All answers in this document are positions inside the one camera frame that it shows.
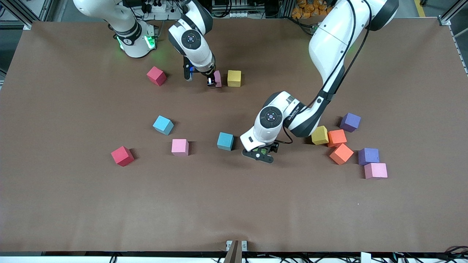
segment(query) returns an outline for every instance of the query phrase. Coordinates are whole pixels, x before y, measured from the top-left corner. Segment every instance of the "pink cube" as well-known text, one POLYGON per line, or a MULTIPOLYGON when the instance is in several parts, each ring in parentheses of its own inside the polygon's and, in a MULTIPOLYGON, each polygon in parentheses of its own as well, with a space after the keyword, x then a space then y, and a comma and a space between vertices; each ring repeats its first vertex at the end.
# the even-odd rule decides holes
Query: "pink cube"
POLYGON ((173 139, 172 154, 174 156, 189 156, 189 142, 187 139, 173 139))
POLYGON ((164 72, 155 66, 146 75, 152 83, 158 86, 161 86, 166 81, 164 72))
POLYGON ((135 160, 132 153, 130 153, 130 150, 125 148, 124 146, 113 151, 111 155, 112 155, 112 158, 114 158, 114 161, 116 162, 116 164, 122 167, 128 165, 129 163, 135 160))
POLYGON ((216 82, 216 88, 223 86, 221 84, 221 74, 219 73, 219 70, 214 72, 214 81, 216 82))
POLYGON ((385 163, 371 162, 364 165, 366 179, 385 179, 387 178, 387 165, 385 163))

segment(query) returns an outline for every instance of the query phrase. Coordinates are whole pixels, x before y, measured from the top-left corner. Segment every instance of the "table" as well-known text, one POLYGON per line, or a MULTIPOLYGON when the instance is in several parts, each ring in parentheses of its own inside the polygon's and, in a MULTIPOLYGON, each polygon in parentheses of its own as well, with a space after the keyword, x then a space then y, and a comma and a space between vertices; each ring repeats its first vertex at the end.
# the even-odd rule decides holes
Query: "table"
MULTIPOLYGON (((35 22, 0 93, 0 250, 213 251, 248 240, 253 251, 444 251, 468 243, 468 79, 449 28, 395 19, 372 32, 321 125, 375 147, 389 179, 364 179, 357 155, 295 139, 272 165, 219 150, 240 136, 273 92, 308 103, 322 81, 309 37, 288 20, 216 20, 206 39, 226 78, 208 89, 183 79, 167 29, 157 51, 126 56, 105 23, 35 22), (168 79, 146 77, 157 66, 168 79), (158 115, 174 121, 156 132, 158 115), (187 138, 190 156, 171 140, 187 138), (110 152, 131 148, 131 165, 110 152)), ((286 139, 284 134, 279 139, 286 139)))

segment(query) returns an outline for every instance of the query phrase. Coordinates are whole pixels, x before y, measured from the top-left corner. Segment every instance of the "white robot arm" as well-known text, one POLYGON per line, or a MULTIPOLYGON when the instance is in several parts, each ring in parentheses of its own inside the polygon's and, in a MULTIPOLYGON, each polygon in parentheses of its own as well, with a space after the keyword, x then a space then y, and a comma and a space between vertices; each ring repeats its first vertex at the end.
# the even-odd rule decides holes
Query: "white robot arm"
POLYGON ((115 31, 120 48, 132 58, 140 58, 155 49, 154 26, 137 21, 132 11, 118 5, 121 0, 73 0, 86 16, 102 18, 115 31))
POLYGON ((365 25, 376 31, 388 24, 398 9, 398 0, 337 0, 309 42, 309 55, 323 86, 308 106, 286 91, 272 94, 257 115, 254 126, 241 135, 242 154, 273 162, 275 141, 282 126, 296 137, 307 137, 316 129, 345 76, 344 56, 365 25))
POLYGON ((191 81, 193 72, 200 72, 207 77, 207 85, 213 88, 216 62, 203 37, 212 29, 213 18, 197 0, 184 0, 182 4, 189 11, 169 28, 169 41, 184 56, 185 79, 191 81))

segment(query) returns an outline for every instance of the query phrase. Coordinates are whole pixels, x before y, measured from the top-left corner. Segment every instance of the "green light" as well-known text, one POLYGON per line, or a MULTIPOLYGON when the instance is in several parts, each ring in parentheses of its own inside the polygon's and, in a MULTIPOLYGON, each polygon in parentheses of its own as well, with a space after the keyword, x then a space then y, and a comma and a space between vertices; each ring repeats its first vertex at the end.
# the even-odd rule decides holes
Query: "green light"
POLYGON ((120 38, 117 37, 118 43, 120 44, 120 49, 124 50, 124 47, 122 46, 122 42, 120 41, 120 38))
POLYGON ((147 37, 145 36, 145 41, 146 41, 146 44, 148 45, 148 47, 150 49, 153 49, 155 47, 155 44, 154 44, 154 37, 147 37))

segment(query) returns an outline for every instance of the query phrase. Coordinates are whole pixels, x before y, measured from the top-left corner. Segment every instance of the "purple cube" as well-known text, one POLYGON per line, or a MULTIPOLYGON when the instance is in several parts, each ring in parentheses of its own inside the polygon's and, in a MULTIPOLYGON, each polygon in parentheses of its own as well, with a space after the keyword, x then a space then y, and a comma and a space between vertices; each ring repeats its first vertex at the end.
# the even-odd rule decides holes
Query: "purple cube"
POLYGON ((340 128, 347 132, 353 132, 359 127, 360 121, 361 117, 348 112, 341 120, 340 128))
POLYGON ((366 165, 371 162, 380 162, 379 150, 374 148, 364 148, 358 153, 359 165, 366 165))

